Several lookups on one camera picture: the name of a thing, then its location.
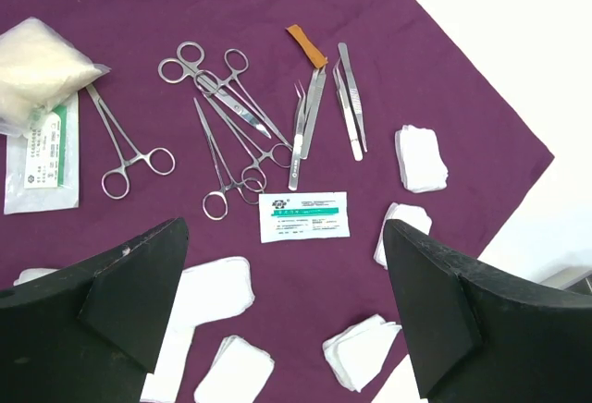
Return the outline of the curved tip tweezers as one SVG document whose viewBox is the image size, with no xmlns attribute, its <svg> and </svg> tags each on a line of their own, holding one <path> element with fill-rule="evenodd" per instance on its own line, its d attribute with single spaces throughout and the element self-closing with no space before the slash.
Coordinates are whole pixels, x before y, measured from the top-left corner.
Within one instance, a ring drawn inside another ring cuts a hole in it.
<svg viewBox="0 0 592 403">
<path fill-rule="evenodd" d="M 295 114 L 295 129 L 292 145 L 292 156 L 290 161 L 290 179 L 288 184 L 288 189 L 291 191 L 296 191 L 298 188 L 306 107 L 306 92 L 302 86 L 302 83 L 298 81 L 294 87 L 298 97 L 298 105 Z"/>
</svg>

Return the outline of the curved white handle tweezers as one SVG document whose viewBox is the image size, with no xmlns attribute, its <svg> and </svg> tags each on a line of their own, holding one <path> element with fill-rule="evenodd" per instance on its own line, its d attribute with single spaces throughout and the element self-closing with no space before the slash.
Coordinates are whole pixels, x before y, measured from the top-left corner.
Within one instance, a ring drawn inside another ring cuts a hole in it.
<svg viewBox="0 0 592 403">
<path fill-rule="evenodd" d="M 340 64 L 340 59 L 338 59 L 338 61 L 336 62 L 335 66 L 333 67 L 333 70 L 332 70 L 334 81 L 336 83 L 337 95 L 339 97 L 339 102 L 341 105 L 342 114 L 344 117 L 346 129 L 347 129 L 347 133 L 348 133 L 348 138 L 349 138 L 349 142 L 351 145 L 353 158 L 355 161 L 362 161 L 363 160 L 362 148 L 361 148 L 360 142 L 358 140 L 357 129 L 354 124 L 352 108 L 351 108 L 348 94 L 346 91 L 345 82 L 344 82 L 343 77 L 341 76 L 340 71 L 339 71 L 339 64 Z"/>
</svg>

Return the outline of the straight serrated tweezers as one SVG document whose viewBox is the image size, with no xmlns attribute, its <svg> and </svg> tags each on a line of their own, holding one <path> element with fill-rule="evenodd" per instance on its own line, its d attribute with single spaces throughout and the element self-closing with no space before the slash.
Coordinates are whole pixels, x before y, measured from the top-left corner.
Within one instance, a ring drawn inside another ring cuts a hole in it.
<svg viewBox="0 0 592 403">
<path fill-rule="evenodd" d="M 349 50 L 346 43 L 338 43 L 339 50 L 339 71 L 345 82 L 346 91 L 350 101 L 354 124 L 357 129 L 358 140 L 362 148 L 362 154 L 367 153 L 367 143 L 364 131 L 364 116 L 360 94 L 357 88 L 357 83 L 352 72 L 352 65 L 349 56 Z"/>
</svg>

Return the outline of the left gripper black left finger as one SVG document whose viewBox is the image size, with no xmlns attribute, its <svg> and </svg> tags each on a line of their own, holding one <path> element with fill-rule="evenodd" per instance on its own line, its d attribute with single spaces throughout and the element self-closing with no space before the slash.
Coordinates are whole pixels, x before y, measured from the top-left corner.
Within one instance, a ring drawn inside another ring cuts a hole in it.
<svg viewBox="0 0 592 403">
<path fill-rule="evenodd" d="M 189 244 L 179 217 L 1 292 L 4 402 L 137 402 Z"/>
</svg>

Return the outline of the suture packet white green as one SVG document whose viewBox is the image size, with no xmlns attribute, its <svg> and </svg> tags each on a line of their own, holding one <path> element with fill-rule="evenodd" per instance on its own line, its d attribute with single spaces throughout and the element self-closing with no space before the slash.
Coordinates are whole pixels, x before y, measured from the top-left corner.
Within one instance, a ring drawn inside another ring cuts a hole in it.
<svg viewBox="0 0 592 403">
<path fill-rule="evenodd" d="M 258 211 L 262 243 L 351 235 L 345 191 L 260 194 Z"/>
</svg>

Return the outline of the scalpel with orange cover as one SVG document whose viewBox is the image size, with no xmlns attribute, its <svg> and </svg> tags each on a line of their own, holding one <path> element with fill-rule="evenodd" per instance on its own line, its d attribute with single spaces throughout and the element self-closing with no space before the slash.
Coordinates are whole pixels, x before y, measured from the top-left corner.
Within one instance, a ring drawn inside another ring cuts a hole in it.
<svg viewBox="0 0 592 403">
<path fill-rule="evenodd" d="M 305 121 L 302 140 L 302 159 L 307 159 L 310 153 L 315 123 L 327 79 L 326 66 L 328 58 L 311 42 L 298 24 L 290 25 L 287 27 L 287 31 L 302 48 L 314 67 L 306 95 L 306 107 L 304 109 Z"/>
</svg>

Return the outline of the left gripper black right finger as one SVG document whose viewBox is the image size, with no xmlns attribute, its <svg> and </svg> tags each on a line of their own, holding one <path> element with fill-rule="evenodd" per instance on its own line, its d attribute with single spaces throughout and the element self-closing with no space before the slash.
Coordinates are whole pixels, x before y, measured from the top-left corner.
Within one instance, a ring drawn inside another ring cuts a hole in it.
<svg viewBox="0 0 592 403">
<path fill-rule="evenodd" d="M 421 398 L 590 400 L 588 295 L 508 274 L 401 220 L 386 222 L 383 241 Z"/>
</svg>

